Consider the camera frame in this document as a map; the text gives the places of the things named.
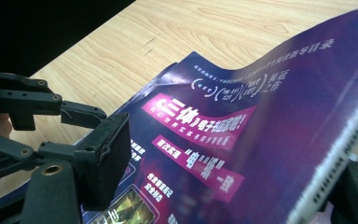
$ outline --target booklet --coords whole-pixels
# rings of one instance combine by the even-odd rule
[[[305,223],[358,140],[358,10],[242,69],[192,52],[122,112],[132,159],[85,222]]]

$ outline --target purple magazine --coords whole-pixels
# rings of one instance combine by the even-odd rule
[[[85,223],[305,223],[358,139],[358,10],[239,70],[193,52],[120,112],[132,159]]]

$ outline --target light wood surface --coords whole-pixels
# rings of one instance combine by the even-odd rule
[[[242,68],[284,40],[358,8],[358,1],[137,0],[37,72],[65,100],[111,114],[159,71],[196,51],[228,69]],[[11,138],[73,144],[89,130],[35,117],[36,132]],[[0,196],[31,172],[0,182]]]

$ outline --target black mechanical arm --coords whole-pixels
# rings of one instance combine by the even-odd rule
[[[35,130],[34,115],[61,115],[62,123],[94,129],[74,146],[45,142],[37,151],[0,136],[0,178],[38,167],[26,195],[0,205],[0,217],[20,202],[21,214],[10,222],[79,223],[80,205],[108,207],[131,157],[128,114],[107,118],[100,108],[63,101],[45,80],[3,73],[0,113],[20,131]]]

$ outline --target tabletop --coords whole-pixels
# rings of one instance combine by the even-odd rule
[[[33,75],[64,100],[113,113],[158,72],[191,51],[227,69],[242,68],[290,37],[358,8],[358,1],[137,0]],[[90,130],[35,116],[35,132],[11,139],[73,144]],[[0,196],[31,172],[0,181]]]

